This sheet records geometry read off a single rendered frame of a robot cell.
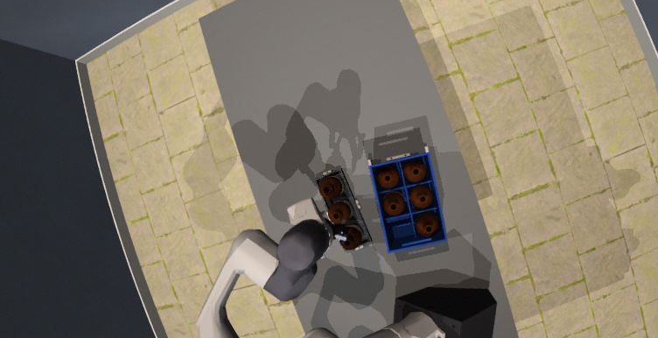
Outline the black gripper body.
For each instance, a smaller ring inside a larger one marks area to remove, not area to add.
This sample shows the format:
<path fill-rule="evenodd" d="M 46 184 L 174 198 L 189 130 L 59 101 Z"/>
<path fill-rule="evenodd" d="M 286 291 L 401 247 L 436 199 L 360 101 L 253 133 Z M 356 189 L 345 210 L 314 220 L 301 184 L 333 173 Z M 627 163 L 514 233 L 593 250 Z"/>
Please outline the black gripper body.
<path fill-rule="evenodd" d="M 324 218 L 325 218 L 325 217 L 324 217 Z M 332 233 L 333 233 L 333 240 L 335 240 L 336 238 L 335 238 L 334 236 L 335 236 L 335 235 L 338 235 L 338 232 L 334 229 L 333 224 L 332 224 L 328 219 L 325 218 L 325 220 L 326 220 L 326 221 L 328 222 L 328 224 L 331 226 L 331 228 L 332 228 Z"/>

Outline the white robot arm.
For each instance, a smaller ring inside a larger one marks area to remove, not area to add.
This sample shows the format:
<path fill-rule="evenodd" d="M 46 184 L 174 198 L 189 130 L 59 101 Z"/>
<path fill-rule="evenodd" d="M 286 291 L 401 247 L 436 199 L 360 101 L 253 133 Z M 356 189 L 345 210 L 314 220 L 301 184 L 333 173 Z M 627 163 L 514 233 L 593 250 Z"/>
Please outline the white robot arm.
<path fill-rule="evenodd" d="M 279 245 L 261 229 L 243 230 L 234 239 L 197 319 L 198 338 L 239 338 L 226 304 L 241 274 L 280 301 L 297 298 L 311 283 L 333 243 L 333 229 L 313 198 L 289 206 L 288 213 L 291 229 Z M 445 332 L 425 313 L 412 312 L 363 338 L 445 338 Z"/>

